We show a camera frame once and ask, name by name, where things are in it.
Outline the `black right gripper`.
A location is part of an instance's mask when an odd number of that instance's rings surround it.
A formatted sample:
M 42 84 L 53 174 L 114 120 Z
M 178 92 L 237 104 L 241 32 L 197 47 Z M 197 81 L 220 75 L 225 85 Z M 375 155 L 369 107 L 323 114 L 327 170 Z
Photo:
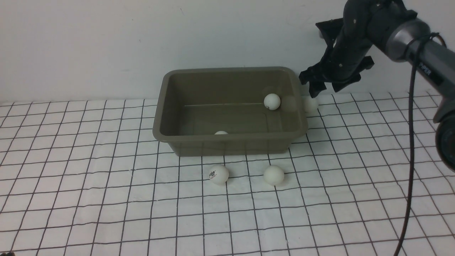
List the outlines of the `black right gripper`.
M 301 84 L 309 84 L 310 97 L 316 98 L 331 83 L 334 92 L 340 92 L 361 79 L 360 73 L 371 68 L 374 62 L 367 52 L 372 42 L 366 36 L 371 19 L 372 0 L 349 0 L 343 10 L 343 28 L 333 47 L 326 45 L 321 60 L 302 71 Z

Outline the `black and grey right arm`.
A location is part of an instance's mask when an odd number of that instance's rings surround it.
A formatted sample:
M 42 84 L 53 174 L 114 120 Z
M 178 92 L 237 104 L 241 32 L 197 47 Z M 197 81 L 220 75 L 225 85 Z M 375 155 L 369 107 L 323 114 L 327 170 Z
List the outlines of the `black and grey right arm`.
M 374 62 L 367 52 L 376 46 L 395 62 L 411 63 L 442 96 L 433 118 L 438 124 L 435 143 L 442 162 L 454 169 L 454 52 L 438 44 L 427 23 L 408 10 L 401 0 L 349 0 L 343 18 L 316 24 L 326 42 L 321 60 L 302 71 L 312 98 L 331 83 L 335 92 L 360 81 L 360 73 Z

